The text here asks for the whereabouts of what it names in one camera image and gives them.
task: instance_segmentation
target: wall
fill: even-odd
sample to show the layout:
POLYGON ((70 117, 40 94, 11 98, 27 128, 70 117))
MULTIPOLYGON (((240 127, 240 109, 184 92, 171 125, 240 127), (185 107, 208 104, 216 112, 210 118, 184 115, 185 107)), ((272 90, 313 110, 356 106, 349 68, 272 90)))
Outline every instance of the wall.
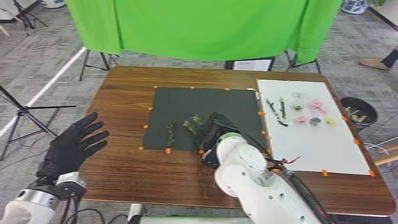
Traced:
MULTIPOLYGON (((36 1, 38 0, 18 0, 24 7, 29 7, 36 1)), ((18 10, 17 10, 13 0, 0 0, 0 8, 8 9, 13 15, 18 15, 18 10)), ((9 13, 0 10, 0 20, 11 20, 11 19, 13 19, 13 16, 9 15, 9 13)))
POLYGON ((398 0, 388 2, 383 7, 374 7, 374 9, 398 26, 398 0))

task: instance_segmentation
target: dark green mat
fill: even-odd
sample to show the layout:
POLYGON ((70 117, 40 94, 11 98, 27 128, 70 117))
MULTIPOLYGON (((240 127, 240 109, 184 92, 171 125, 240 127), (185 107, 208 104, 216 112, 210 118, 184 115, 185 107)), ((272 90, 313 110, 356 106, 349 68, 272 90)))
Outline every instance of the dark green mat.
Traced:
POLYGON ((150 128, 145 136, 145 148, 168 148, 168 125, 177 124, 177 142, 173 149, 198 150, 194 137, 184 127, 184 121, 200 115, 203 122, 214 112, 226 115, 240 130, 265 146, 264 125, 258 115, 256 92, 251 90, 157 88, 150 128))

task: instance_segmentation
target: person's leg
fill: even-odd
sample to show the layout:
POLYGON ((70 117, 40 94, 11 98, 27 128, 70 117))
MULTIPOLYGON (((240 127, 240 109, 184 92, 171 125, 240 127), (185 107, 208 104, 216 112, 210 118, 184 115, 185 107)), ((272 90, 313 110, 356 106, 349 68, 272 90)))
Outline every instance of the person's leg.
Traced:
POLYGON ((392 51, 388 57, 384 59, 379 58, 367 58, 361 60, 361 65, 367 67, 377 68, 381 70, 390 71, 395 65, 395 62, 398 60, 398 46, 395 50, 392 51))

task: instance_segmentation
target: metal stand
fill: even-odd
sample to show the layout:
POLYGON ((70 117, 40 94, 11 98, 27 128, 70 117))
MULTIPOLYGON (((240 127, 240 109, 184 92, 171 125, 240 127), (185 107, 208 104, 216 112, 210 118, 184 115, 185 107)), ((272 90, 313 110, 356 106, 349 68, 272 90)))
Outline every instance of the metal stand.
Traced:
POLYGON ((317 70, 319 70, 319 74, 322 75, 322 70, 320 70, 320 62, 319 62, 319 59, 315 59, 312 62, 308 62, 308 63, 304 63, 304 64, 297 65, 297 64, 296 64, 297 55, 296 55, 294 60, 292 60, 292 57, 290 57, 290 52, 288 52, 288 51, 285 51, 285 54, 287 54, 288 61, 290 61, 290 67, 288 67, 288 69, 287 69, 287 72, 290 71, 290 69, 299 68, 303 65, 308 65, 310 63, 315 63, 315 65, 317 65, 317 70))
POLYGON ((17 9, 18 9, 18 13, 20 13, 20 19, 22 19, 22 23, 24 23, 24 27, 25 27, 27 36, 31 36, 29 29, 36 29, 36 21, 43 24, 45 27, 49 27, 49 25, 40 20, 36 15, 27 11, 27 9, 24 8, 20 2, 17 0, 13 0, 13 2, 15 2, 15 6, 17 6, 17 9))
POLYGON ((54 121, 54 118, 56 118, 56 115, 59 113, 59 110, 61 108, 70 108, 70 107, 77 107, 77 106, 50 106, 50 107, 27 107, 20 104, 20 102, 17 101, 17 98, 13 97, 13 95, 9 94, 8 90, 4 89, 4 87, 0 86, 0 93, 4 93, 6 97, 4 99, 11 102, 11 104, 15 105, 15 107, 18 108, 18 112, 17 112, 17 122, 13 124, 13 127, 11 127, 11 134, 9 134, 9 139, 8 139, 8 143, 6 143, 6 148, 4 148, 4 152, 2 152, 2 156, 0 156, 0 161, 4 160, 4 156, 6 156, 6 153, 8 153, 8 150, 9 150, 9 144, 29 138, 31 136, 34 136, 36 134, 47 132, 50 133, 54 136, 57 136, 56 132, 50 130, 49 126, 52 124, 52 121, 54 121), (31 110, 43 110, 43 109, 56 109, 56 112, 54 112, 54 115, 50 117, 50 120, 47 122, 47 124, 43 124, 43 122, 40 121, 40 119, 36 118, 36 116, 33 115, 31 113, 31 110), (15 132, 17 132, 17 127, 18 127, 18 124, 20 124, 20 120, 22 120, 22 117, 27 117, 31 119, 31 121, 34 122, 34 124, 38 125, 38 127, 41 128, 40 131, 33 132, 31 134, 24 135, 22 137, 18 138, 13 138, 15 137, 15 132))
POLYGON ((91 50, 88 50, 88 52, 86 52, 86 57, 84 57, 84 68, 82 68, 82 72, 81 72, 81 78, 79 78, 79 81, 84 80, 84 72, 86 72, 86 68, 97 68, 97 69, 100 69, 100 70, 104 70, 104 71, 109 71, 109 70, 111 70, 111 61, 107 61, 107 59, 105 59, 105 53, 100 52, 100 55, 102 55, 102 59, 104 59, 105 68, 100 68, 100 67, 97 67, 97 66, 93 66, 93 65, 88 64, 89 56, 91 56, 91 50))

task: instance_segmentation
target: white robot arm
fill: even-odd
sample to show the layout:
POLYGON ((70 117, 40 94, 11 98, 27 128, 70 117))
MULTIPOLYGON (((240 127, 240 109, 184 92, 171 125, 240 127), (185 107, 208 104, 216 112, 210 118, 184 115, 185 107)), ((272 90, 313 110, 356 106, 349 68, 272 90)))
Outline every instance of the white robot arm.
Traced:
POLYGON ((320 223, 296 189, 283 177, 267 170, 260 150, 235 132, 221 137, 217 157, 221 167, 216 181, 228 195, 239 197, 255 223, 320 223))

